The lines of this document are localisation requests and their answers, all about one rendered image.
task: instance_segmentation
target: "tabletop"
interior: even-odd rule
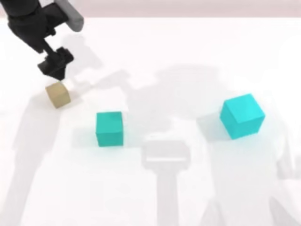
[[[55,109],[38,55],[0,20],[1,226],[301,225],[301,20],[87,18],[47,38],[75,57]],[[258,134],[224,100],[252,93]],[[100,148],[98,112],[123,147]]]

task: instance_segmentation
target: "teal cube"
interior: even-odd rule
[[[96,137],[100,147],[122,146],[124,143],[122,113],[97,113]]]
[[[231,139],[258,133],[264,118],[252,94],[226,100],[220,116]]]

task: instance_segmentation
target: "cube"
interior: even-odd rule
[[[231,139],[259,132],[265,114],[252,94],[226,100],[220,119]]]
[[[96,137],[99,147],[122,146],[124,142],[122,113],[97,113]]]
[[[55,108],[60,108],[71,102],[68,90],[61,82],[46,87],[46,92]]]

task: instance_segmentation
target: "beige cube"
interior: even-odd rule
[[[52,104],[56,108],[62,107],[71,102],[68,90],[61,82],[57,82],[46,87],[46,91]]]

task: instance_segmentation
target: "cube top face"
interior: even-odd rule
[[[263,110],[257,104],[252,94],[226,100],[224,104],[229,108],[237,123],[265,117]]]
[[[122,112],[97,113],[96,134],[123,131]]]
[[[68,93],[68,90],[61,82],[57,82],[46,87],[46,91],[51,97],[57,97],[65,93]]]

